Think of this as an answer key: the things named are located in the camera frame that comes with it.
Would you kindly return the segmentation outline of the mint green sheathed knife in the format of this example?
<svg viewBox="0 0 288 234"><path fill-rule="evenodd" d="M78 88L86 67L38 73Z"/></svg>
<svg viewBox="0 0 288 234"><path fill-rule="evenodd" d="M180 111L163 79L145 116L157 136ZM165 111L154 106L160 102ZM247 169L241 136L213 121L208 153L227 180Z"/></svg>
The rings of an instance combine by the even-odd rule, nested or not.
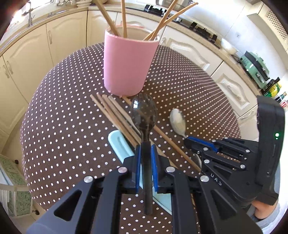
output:
<svg viewBox="0 0 288 234"><path fill-rule="evenodd" d="M125 158L135 155L119 130L114 130L108 134L108 142L121 163ZM153 201L172 215L171 195L169 193L156 193L153 188Z"/></svg>

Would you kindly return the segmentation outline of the brown polka dot tablecloth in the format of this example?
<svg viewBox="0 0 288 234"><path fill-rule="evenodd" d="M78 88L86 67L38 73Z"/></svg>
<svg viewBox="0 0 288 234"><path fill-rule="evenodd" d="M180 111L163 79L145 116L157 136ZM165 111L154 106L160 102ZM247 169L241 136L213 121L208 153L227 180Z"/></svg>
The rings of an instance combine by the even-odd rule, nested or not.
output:
<svg viewBox="0 0 288 234"><path fill-rule="evenodd" d="M108 142L114 125L90 98L104 87L104 45L74 52L57 64L37 88L21 126L22 166L33 199L49 210L84 177L101 178L121 166ZM241 136L226 95L194 62L168 47L155 53L143 92L157 106L156 126L191 160L195 156L171 128L170 111L182 110L186 133L203 140ZM185 174L199 177L155 130L151 140Z"/></svg>

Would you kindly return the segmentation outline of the cream lower kitchen cabinets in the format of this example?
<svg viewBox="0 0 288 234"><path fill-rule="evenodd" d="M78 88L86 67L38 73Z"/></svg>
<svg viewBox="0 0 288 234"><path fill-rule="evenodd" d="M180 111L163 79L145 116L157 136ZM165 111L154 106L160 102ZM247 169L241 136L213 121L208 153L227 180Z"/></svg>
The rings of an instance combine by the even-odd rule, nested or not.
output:
<svg viewBox="0 0 288 234"><path fill-rule="evenodd" d="M46 73L71 53L104 40L107 23L94 8L58 12L1 46L1 145L25 113ZM231 55L177 23L160 31L160 43L197 64L226 94L241 135L256 140L259 90Z"/></svg>

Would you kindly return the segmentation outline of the silver metal spoon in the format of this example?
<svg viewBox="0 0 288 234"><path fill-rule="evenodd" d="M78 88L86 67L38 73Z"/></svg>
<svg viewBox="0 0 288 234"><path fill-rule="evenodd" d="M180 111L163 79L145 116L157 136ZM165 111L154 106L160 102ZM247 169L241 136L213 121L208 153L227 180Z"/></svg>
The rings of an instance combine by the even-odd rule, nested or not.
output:
<svg viewBox="0 0 288 234"><path fill-rule="evenodd" d="M182 115L182 112L179 109L174 108L171 110L169 115L169 121L173 131L176 134L182 136L183 138L187 138L186 121L184 116Z"/></svg>

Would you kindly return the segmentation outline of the white step stool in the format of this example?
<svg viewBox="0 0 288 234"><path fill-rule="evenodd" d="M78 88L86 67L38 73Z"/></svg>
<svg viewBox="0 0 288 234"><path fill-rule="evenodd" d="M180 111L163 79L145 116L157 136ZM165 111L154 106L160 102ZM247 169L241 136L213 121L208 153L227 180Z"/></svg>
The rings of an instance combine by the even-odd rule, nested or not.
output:
<svg viewBox="0 0 288 234"><path fill-rule="evenodd" d="M32 213L32 197L14 161L1 155L1 205L10 217Z"/></svg>

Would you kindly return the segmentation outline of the wooden chopstick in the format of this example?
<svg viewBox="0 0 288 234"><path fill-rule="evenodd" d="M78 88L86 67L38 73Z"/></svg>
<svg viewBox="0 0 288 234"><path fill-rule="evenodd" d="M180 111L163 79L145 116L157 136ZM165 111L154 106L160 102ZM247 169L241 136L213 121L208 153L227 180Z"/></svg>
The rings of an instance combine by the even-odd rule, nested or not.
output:
<svg viewBox="0 0 288 234"><path fill-rule="evenodd" d="M109 119L109 121L125 136L125 138L129 141L129 143L134 148L136 148L138 144L137 141L133 138L133 136L131 136L131 134L128 132L125 126L122 125L122 123L116 117L116 115L111 110L109 105L102 99L102 97L99 94L97 94L97 97L98 98L94 97L92 94L90 95L90 98L98 106L98 108L103 112L103 114Z"/></svg>
<svg viewBox="0 0 288 234"><path fill-rule="evenodd" d="M121 113L121 115L126 119L126 121L132 126L132 128L135 130L135 132L140 136L141 133L136 128L136 126L134 125L130 115L121 107L121 105L119 105L119 103L112 96L109 96L108 98L114 104L114 106L117 108L117 110Z"/></svg>
<svg viewBox="0 0 288 234"><path fill-rule="evenodd" d="M190 4L189 6L185 7L184 9L178 11L176 14L174 14L173 16L167 18L167 20L164 22L163 26L161 27L161 29L166 26L167 24L169 24L170 22L172 22L174 19L176 19L177 17L179 17L181 14L183 14L185 11L187 11L188 9L191 9L192 7L196 6L198 3L193 3ZM153 31L146 36L143 41L148 41L150 36L153 34Z"/></svg>
<svg viewBox="0 0 288 234"><path fill-rule="evenodd" d="M115 36L119 36L117 28L114 24L114 22L112 21L111 17L109 16L108 12L104 9L103 5L101 4L101 2L99 0L95 0L95 4L98 7L98 9L101 11L103 17L106 19L106 21L108 22L112 32L114 33Z"/></svg>
<svg viewBox="0 0 288 234"><path fill-rule="evenodd" d="M123 21L123 23L122 23L123 38L127 38L125 0L121 0L121 16L122 16L122 21Z"/></svg>
<svg viewBox="0 0 288 234"><path fill-rule="evenodd" d="M153 34L150 36L149 40L153 41L155 37L157 36L158 32L160 31L161 27L163 26L164 22L167 20L167 17L169 16L170 12L173 10L174 6L177 4L178 0L174 0L169 8L167 9L166 13L162 17L161 21L159 22L157 28L153 31Z"/></svg>
<svg viewBox="0 0 288 234"><path fill-rule="evenodd" d="M117 108L114 106L114 104L110 101L107 95L103 94L102 99L109 105L111 110L114 112L116 117L119 119L119 121L122 123L123 126L128 130L128 132L133 136L133 138L137 141L138 144L141 143L140 136L135 132L135 130L132 128L132 126L126 121L126 119L121 115L121 113L117 110Z"/></svg>
<svg viewBox="0 0 288 234"><path fill-rule="evenodd" d="M169 143L188 163L190 163L194 169L200 173L201 172L201 168L193 161L189 158L189 156L187 156L185 154L185 152L176 145L176 143L174 143L174 141L172 141L160 128L158 128L156 125L153 127L154 130L160 135L162 136L162 138Z"/></svg>

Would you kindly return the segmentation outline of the black gas stove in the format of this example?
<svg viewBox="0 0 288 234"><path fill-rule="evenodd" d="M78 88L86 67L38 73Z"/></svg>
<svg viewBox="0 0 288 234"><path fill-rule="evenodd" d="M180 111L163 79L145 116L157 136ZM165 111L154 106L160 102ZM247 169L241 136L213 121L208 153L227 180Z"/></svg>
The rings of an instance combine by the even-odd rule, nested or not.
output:
<svg viewBox="0 0 288 234"><path fill-rule="evenodd" d="M167 11L167 9L159 8L157 6L146 4L143 11L154 14L156 16L162 17L164 13ZM195 32L202 38L206 39L210 43L214 44L217 48L221 48L221 39L217 35L217 33L211 31L210 29L206 28L202 24L198 23L195 20L188 19L187 17L184 17L183 15L180 15L176 19L173 20L174 23L180 24L181 26L184 26L185 28Z"/></svg>

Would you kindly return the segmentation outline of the chrome sink faucet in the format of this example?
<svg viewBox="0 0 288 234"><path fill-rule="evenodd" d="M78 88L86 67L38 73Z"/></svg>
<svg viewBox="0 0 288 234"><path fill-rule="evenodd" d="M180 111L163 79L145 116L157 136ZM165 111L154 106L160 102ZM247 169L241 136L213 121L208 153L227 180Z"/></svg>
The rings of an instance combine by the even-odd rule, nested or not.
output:
<svg viewBox="0 0 288 234"><path fill-rule="evenodd" d="M31 1L28 1L28 4L29 4L29 9L28 10L25 10L23 13L22 13L22 16L27 16L28 15L28 27L31 27L32 24L33 24L33 19L32 19L32 11L36 9L36 7L33 7L32 6L32 3Z"/></svg>

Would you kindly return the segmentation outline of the yellow green bottle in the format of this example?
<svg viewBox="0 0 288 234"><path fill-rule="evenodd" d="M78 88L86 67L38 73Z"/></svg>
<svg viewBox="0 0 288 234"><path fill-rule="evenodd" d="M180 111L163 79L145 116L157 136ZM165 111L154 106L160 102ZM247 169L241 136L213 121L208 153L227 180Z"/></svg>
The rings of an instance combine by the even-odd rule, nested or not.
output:
<svg viewBox="0 0 288 234"><path fill-rule="evenodd" d="M272 79L269 83L268 83L268 88L264 91L264 96L268 96L270 98L275 97L280 89L282 88L282 85L279 83L280 78L277 78L276 80Z"/></svg>

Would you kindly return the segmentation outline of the black plastic spork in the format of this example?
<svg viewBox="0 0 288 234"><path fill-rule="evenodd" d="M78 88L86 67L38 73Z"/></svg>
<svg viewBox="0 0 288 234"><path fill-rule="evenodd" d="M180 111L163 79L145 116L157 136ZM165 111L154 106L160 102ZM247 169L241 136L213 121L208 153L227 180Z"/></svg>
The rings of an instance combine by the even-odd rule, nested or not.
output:
<svg viewBox="0 0 288 234"><path fill-rule="evenodd" d="M143 176L143 201L144 213L153 213L152 196L152 166L151 166L151 142L149 134L157 120L157 109L153 98L145 93L137 94L131 104L131 118L141 134L141 165Z"/></svg>

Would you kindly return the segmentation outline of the stainless steel steamer pot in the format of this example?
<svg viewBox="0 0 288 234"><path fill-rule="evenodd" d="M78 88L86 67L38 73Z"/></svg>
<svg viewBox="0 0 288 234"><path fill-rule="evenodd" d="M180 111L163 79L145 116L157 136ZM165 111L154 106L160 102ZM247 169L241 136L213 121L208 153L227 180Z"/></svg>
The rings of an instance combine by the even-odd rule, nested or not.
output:
<svg viewBox="0 0 288 234"><path fill-rule="evenodd" d="M155 3L158 6L162 6L164 8L168 8L172 4L173 0L155 0ZM185 7L189 6L190 4L193 4L193 0L178 0L175 4L173 10L174 11L180 11L184 9Z"/></svg>

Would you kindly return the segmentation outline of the pink cylindrical utensil holder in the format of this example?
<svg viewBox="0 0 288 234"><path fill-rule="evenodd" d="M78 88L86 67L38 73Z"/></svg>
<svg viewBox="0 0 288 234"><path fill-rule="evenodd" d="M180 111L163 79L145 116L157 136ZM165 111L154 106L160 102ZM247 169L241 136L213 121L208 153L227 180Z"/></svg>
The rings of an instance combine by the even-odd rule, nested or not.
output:
<svg viewBox="0 0 288 234"><path fill-rule="evenodd" d="M118 36L110 28L104 34L104 87L116 96L134 96L144 86L161 37L157 35L154 40L144 40L150 31L130 25L127 38L124 38L122 26L116 29Z"/></svg>

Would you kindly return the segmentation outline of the green countertop appliance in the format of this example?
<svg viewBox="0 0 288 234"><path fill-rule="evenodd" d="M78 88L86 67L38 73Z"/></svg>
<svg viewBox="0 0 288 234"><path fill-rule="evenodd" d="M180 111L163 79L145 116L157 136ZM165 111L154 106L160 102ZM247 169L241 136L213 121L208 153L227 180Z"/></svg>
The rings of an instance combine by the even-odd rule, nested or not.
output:
<svg viewBox="0 0 288 234"><path fill-rule="evenodd" d="M260 89L265 88L269 80L269 70L263 59L253 52L246 51L240 57L240 64Z"/></svg>

